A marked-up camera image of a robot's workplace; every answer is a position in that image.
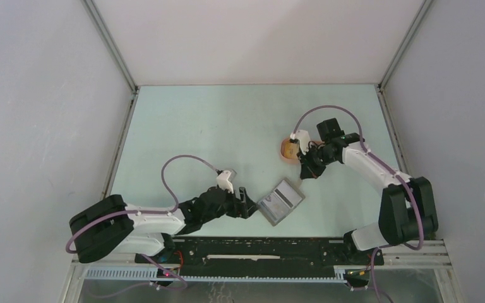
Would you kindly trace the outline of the white card with stripe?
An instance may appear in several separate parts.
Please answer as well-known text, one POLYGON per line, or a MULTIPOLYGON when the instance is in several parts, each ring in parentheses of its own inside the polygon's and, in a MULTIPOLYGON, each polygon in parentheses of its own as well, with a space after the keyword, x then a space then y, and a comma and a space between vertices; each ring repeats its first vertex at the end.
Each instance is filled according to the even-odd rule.
POLYGON ((305 199, 305 196, 298 188, 293 186, 288 180, 282 180, 273 193, 288 209, 295 208, 305 199))

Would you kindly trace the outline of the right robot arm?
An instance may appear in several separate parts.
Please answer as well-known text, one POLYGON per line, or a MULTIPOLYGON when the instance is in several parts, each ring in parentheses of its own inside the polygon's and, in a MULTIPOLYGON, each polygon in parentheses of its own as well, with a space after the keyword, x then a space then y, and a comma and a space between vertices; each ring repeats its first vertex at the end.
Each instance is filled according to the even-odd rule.
POLYGON ((377 222, 344 235, 348 242, 342 246, 342 256, 348 263, 360 263, 369 249, 423 241, 438 230, 429 180, 391 168, 372 153, 360 134, 345 133, 335 118, 319 123, 317 129, 319 141, 304 130, 290 135, 299 147, 301 178, 316 179, 328 165, 338 162, 357 172, 381 197, 377 222))

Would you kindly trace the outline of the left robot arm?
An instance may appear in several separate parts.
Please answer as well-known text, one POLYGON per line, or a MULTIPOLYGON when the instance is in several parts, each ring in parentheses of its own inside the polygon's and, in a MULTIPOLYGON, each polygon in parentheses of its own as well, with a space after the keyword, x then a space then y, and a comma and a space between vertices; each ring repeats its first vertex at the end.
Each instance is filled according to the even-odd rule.
POLYGON ((72 236, 66 251, 84 264, 112 253, 145 254, 166 263, 174 255, 171 237, 196 232, 223 216, 247 219, 257 210, 245 187, 237 194, 211 187, 175 210, 127 204, 120 194, 113 194, 70 219, 72 236))

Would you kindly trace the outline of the grey card holder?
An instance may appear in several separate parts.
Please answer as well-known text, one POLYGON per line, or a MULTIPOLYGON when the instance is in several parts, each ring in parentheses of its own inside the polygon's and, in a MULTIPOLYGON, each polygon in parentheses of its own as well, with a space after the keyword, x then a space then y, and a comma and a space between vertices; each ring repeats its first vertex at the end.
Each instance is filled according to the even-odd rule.
POLYGON ((257 202, 258 209, 272 226, 278 225, 305 199, 305 195, 288 178, 282 179, 257 202))

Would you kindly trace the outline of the white credit card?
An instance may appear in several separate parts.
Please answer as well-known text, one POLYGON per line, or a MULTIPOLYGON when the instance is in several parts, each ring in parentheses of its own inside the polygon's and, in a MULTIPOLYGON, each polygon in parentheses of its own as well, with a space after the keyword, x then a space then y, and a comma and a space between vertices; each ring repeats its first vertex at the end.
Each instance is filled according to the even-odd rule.
POLYGON ((279 220, 285 214, 284 202, 275 194, 270 193, 260 201, 261 207, 264 207, 270 216, 279 220))

